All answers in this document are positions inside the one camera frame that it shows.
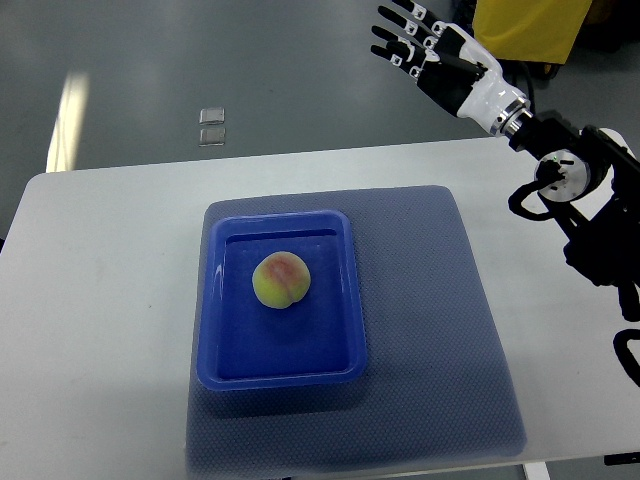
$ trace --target blue plastic tray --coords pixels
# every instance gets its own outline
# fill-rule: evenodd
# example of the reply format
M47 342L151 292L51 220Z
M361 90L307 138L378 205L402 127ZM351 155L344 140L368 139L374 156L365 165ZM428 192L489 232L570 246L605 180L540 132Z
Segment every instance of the blue plastic tray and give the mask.
M268 255L307 264L311 287L276 310L251 276ZM327 384L364 371L366 342L351 225L334 210L232 217L209 236L196 372L215 391Z

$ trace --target robot finger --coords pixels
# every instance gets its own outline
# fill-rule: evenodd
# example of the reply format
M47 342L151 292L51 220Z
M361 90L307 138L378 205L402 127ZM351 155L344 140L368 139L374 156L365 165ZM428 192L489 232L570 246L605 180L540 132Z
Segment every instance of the robot finger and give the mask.
M440 22L440 19L433 14L433 12L427 10L422 5L412 2L411 0L391 0L399 7L404 8L407 12L411 13L411 16L416 20L421 21L425 27L432 32L434 31L434 25L436 22Z
M372 45L371 52L390 61L394 66L416 79L421 72L420 66L425 58L424 50L410 42L407 45L407 43L398 40L388 42L387 48Z
M402 28L405 32L415 38L418 43L423 44L427 37L431 37L432 33L429 32L424 27L418 25L416 22L412 20L407 20L402 15L397 14L390 8L385 6L378 7L378 13L382 15L384 18L389 20L392 23L395 23L400 28Z
M408 47L413 46L415 48L421 48L417 44L413 43L411 40L408 40L400 35L391 33L390 31L385 30L382 27L378 27L377 25L374 25L373 27L371 27L371 31L376 37L381 38L382 40L385 40L387 42L402 42Z

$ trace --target yellow object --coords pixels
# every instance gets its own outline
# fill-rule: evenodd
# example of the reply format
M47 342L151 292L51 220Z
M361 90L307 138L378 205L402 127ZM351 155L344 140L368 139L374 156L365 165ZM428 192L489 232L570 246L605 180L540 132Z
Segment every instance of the yellow object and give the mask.
M291 252L276 252L256 267L251 277L253 291L263 305L283 309L299 302L311 285L304 261Z
M591 0L478 0L473 31L502 60L564 64Z

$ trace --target blue mat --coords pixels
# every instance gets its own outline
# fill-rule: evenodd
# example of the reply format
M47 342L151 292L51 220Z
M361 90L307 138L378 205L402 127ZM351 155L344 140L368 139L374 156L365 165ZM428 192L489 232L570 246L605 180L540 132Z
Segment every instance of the blue mat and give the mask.
M236 215L335 209L353 227L368 365L351 383L214 393L192 361L190 478L275 478L416 460L515 456L526 443L462 220L443 187L219 202Z

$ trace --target gray floor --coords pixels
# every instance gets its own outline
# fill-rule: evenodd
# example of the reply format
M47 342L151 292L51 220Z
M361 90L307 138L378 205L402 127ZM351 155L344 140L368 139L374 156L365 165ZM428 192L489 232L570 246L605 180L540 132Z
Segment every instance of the gray floor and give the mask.
M45 170L69 72L90 79L78 169L484 136L369 53L379 3L0 0L0 237L28 180ZM428 3L449 18L450 1ZM538 84L538 110L618 130L640 152L639 53L639 44L615 54L575 50L555 80ZM226 109L227 143L199 148L198 113L209 106ZM640 467L601 464L549 469L553 480L640 475Z

